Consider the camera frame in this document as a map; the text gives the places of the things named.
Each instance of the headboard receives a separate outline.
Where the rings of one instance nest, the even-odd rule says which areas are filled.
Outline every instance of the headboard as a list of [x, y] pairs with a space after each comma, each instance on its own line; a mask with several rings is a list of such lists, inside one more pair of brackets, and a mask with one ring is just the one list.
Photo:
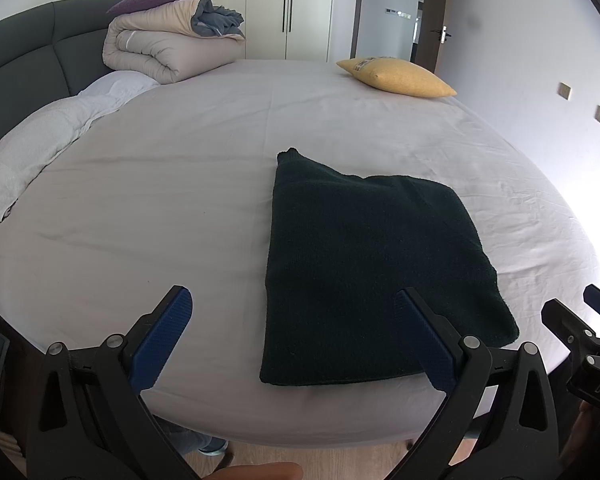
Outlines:
[[29, 114], [111, 72], [102, 45], [120, 0], [61, 0], [0, 21], [0, 139]]

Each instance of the folded sweater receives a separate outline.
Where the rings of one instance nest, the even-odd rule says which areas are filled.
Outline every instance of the folded sweater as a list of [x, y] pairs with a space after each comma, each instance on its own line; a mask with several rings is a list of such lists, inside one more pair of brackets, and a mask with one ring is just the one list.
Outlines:
[[260, 379], [335, 384], [422, 371], [394, 322], [394, 297], [408, 286], [462, 336], [501, 347], [519, 335], [451, 188], [344, 175], [293, 148], [280, 153]]

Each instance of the bed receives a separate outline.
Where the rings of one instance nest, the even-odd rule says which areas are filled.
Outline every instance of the bed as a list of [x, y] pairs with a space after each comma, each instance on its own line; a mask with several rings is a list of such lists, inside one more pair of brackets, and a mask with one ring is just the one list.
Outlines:
[[[98, 56], [115, 1], [64, 0], [0, 22], [0, 137], [108, 72]], [[155, 414], [275, 446], [417, 436], [442, 401], [424, 375], [308, 387], [258, 379], [271, 190], [289, 147], [343, 173], [451, 186], [520, 327], [511, 347], [534, 341], [549, 371], [568, 352], [541, 324], [545, 301], [558, 297], [600, 326], [582, 303], [598, 275], [586, 234], [483, 120], [454, 98], [387, 94], [336, 66], [274, 60], [145, 92], [43, 170], [0, 224], [0, 315], [41, 350], [94, 346], [184, 285], [194, 315], [143, 394]]]

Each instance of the yellow pillow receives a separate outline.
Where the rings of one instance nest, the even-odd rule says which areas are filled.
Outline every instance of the yellow pillow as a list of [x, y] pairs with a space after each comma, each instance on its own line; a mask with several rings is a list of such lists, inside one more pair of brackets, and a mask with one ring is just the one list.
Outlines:
[[357, 57], [337, 62], [358, 81], [394, 94], [449, 97], [456, 91], [429, 70], [395, 57]]

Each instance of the mattress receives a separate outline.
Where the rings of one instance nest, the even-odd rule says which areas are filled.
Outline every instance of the mattress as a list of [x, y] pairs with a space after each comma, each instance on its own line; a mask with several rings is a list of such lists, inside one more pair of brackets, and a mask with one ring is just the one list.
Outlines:
[[[548, 370], [567, 355], [542, 326], [582, 303], [598, 264], [564, 200], [457, 100], [364, 86], [335, 66], [242, 60], [152, 89], [99, 119], [30, 184], [0, 224], [0, 314], [40, 349], [125, 333], [171, 285], [193, 317], [156, 386], [157, 415], [258, 444], [349, 446], [417, 436], [442, 394], [420, 374], [335, 386], [258, 378], [276, 155], [341, 173], [406, 174], [452, 187], [498, 285]], [[488, 391], [481, 412], [488, 409]]]

